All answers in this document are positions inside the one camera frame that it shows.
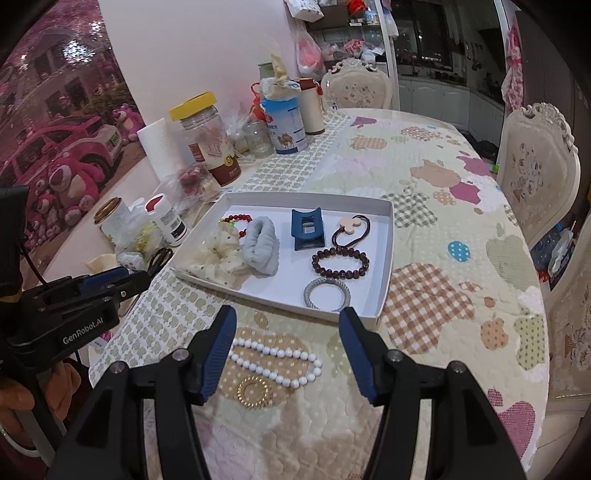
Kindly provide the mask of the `light blue fluffy scrunchie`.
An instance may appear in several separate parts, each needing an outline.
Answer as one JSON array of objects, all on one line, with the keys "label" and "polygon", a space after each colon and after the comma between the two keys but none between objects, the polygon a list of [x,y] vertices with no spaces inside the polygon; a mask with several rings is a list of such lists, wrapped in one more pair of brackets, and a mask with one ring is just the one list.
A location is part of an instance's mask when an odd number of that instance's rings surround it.
[{"label": "light blue fluffy scrunchie", "polygon": [[246,265],[265,276],[273,276],[280,264],[280,240],[267,217],[257,217],[246,228],[242,257]]}]

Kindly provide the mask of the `far cream ornate chair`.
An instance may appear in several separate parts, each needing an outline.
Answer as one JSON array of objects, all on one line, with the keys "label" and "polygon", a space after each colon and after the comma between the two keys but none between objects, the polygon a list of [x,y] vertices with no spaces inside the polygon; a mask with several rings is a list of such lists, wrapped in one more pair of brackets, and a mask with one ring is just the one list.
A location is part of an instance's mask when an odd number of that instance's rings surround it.
[{"label": "far cream ornate chair", "polygon": [[373,64],[346,58],[335,63],[321,81],[325,104],[332,110],[346,108],[390,109],[393,85]]}]

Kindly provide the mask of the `patchwork quilted table cover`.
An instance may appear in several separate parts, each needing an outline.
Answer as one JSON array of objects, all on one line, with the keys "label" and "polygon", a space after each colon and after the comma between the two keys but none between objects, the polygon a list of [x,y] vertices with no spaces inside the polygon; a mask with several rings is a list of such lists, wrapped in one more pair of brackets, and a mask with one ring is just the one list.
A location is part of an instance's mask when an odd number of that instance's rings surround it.
[{"label": "patchwork quilted table cover", "polygon": [[[264,216],[276,275],[194,285],[221,218]],[[92,366],[155,362],[229,303],[238,346],[197,409],[216,479],[355,479],[380,412],[356,388],[334,320],[344,301],[417,362],[465,362],[524,467],[545,415],[547,322],[527,241],[486,164],[453,127],[399,112],[333,114],[307,150],[267,159],[184,240]]]}]

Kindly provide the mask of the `cream thread spool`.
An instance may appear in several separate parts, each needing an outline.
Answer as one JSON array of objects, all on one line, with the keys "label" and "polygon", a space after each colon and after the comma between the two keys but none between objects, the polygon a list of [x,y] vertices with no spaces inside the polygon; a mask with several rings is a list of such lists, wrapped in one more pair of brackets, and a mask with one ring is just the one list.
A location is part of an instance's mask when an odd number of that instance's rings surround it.
[{"label": "cream thread spool", "polygon": [[300,78],[297,83],[301,87],[298,104],[300,105],[304,131],[308,135],[320,135],[325,132],[322,87],[318,81],[311,78]]}]

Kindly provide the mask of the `cream dotted fabric scrunchie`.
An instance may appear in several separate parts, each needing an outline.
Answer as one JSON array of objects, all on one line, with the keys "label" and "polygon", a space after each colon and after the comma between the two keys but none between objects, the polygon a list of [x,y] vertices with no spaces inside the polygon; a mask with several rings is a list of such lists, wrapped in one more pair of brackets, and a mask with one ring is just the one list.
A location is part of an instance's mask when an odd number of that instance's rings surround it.
[{"label": "cream dotted fabric scrunchie", "polygon": [[242,255],[238,229],[221,222],[197,247],[190,251],[179,269],[201,280],[236,289],[250,275]]}]

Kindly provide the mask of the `tissue pack with tissue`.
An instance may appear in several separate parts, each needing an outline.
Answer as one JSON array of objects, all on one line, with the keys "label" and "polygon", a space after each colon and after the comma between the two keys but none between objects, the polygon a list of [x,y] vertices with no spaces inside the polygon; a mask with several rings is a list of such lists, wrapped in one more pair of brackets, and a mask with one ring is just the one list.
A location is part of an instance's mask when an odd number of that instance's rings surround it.
[{"label": "tissue pack with tissue", "polygon": [[273,101],[287,101],[297,98],[301,94],[301,87],[287,74],[283,58],[280,54],[270,54],[270,62],[273,63],[273,78],[259,79],[259,93],[263,99]]}]

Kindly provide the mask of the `white paper towel roll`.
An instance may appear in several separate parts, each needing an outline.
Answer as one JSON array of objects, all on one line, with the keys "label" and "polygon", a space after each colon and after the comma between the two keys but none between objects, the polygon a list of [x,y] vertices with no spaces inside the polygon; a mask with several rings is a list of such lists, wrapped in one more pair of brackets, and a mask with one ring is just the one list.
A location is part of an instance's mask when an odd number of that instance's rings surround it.
[{"label": "white paper towel roll", "polygon": [[185,168],[178,144],[164,118],[146,125],[137,135],[159,181]]}]

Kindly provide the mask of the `cream ornate chair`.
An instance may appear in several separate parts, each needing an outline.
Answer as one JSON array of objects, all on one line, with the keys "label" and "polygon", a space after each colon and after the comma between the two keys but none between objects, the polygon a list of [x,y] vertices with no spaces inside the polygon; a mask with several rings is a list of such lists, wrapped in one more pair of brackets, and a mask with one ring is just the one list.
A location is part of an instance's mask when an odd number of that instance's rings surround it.
[{"label": "cream ornate chair", "polygon": [[553,291],[549,331],[549,399],[589,397],[590,241],[579,239]]},{"label": "cream ornate chair", "polygon": [[390,109],[393,85],[373,64],[346,58],[335,63],[321,81],[325,104],[332,110],[346,108]]},{"label": "cream ornate chair", "polygon": [[497,182],[533,248],[571,210],[581,165],[564,115],[550,103],[513,111],[504,122]]}]

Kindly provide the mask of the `blue white milk powder can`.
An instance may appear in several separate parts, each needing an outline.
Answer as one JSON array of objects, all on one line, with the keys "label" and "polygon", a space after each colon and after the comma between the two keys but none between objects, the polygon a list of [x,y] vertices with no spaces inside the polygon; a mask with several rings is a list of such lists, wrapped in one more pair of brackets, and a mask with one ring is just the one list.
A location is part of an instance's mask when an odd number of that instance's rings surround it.
[{"label": "blue white milk powder can", "polygon": [[270,141],[277,154],[294,154],[308,148],[297,97],[290,100],[263,99],[260,107],[266,115]]}]

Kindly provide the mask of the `white shallow cardboard tray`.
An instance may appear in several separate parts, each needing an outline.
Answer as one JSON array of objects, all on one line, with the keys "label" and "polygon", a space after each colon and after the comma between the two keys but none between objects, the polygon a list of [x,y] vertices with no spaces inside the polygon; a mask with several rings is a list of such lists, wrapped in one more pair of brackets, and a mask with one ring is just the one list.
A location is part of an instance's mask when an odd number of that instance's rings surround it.
[{"label": "white shallow cardboard tray", "polygon": [[[356,247],[369,257],[369,271],[359,279],[349,280],[346,285],[351,292],[351,305],[363,324],[375,330],[385,306],[394,256],[394,205],[388,200],[321,193],[228,193],[221,196],[197,222],[169,266],[177,278],[194,285],[335,323],[339,319],[335,309],[342,302],[342,293],[335,287],[318,287],[311,292],[315,309],[305,306],[304,287],[317,277],[311,267],[311,256],[315,251],[294,250],[294,238],[291,237],[291,210],[308,212],[315,208],[322,209],[325,246],[328,248],[332,247],[332,233],[338,229],[339,220],[356,214],[370,219],[370,234]],[[249,214],[252,218],[264,216],[273,221],[280,240],[280,264],[276,275],[263,277],[252,274],[238,288],[230,289],[181,271],[179,265],[190,251],[207,238],[221,219],[233,214]]]}]

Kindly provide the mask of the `yellow lid plastic jar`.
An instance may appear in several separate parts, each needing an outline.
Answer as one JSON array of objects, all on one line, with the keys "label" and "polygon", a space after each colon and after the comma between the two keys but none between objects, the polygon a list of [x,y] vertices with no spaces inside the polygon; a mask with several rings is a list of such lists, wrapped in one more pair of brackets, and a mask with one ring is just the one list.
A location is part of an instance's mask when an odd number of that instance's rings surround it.
[{"label": "yellow lid plastic jar", "polygon": [[238,154],[225,131],[211,91],[198,94],[168,112],[186,134],[187,145],[195,161],[202,162],[221,186],[231,184],[242,174]]}]

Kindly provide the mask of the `white bottle red cap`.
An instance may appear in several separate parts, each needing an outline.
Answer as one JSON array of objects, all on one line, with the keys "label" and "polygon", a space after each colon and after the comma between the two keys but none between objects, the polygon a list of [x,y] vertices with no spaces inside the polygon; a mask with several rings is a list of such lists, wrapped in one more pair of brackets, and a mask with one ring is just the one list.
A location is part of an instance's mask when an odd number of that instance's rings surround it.
[{"label": "white bottle red cap", "polygon": [[176,247],[183,242],[187,234],[186,224],[163,193],[151,197],[145,203],[144,210],[168,245]]}]

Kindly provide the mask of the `pink bear wall poster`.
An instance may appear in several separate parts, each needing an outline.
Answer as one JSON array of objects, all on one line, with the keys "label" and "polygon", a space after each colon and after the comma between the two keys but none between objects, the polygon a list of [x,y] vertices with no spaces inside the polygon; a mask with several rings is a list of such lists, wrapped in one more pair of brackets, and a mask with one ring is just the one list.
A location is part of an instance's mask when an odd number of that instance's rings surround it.
[{"label": "pink bear wall poster", "polygon": [[98,2],[56,2],[1,66],[1,184],[29,188],[27,282],[143,158],[144,126]]}]

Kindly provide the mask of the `red item in plastic bag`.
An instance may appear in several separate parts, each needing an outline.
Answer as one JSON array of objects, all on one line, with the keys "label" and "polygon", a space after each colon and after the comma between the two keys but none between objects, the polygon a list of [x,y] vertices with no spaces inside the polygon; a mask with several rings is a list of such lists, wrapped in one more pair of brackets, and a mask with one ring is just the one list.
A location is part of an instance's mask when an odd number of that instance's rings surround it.
[{"label": "red item in plastic bag", "polygon": [[204,165],[192,165],[165,177],[156,189],[163,193],[177,211],[191,209],[211,201],[221,186]]}]

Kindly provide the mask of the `gold lid glass jar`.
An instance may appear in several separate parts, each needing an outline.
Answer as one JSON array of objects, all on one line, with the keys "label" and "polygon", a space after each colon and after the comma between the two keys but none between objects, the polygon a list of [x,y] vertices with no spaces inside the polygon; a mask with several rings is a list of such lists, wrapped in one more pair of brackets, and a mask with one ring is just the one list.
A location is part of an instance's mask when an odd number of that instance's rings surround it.
[{"label": "gold lid glass jar", "polygon": [[131,212],[121,197],[113,197],[98,208],[93,221],[103,236],[116,246],[127,225]]}]

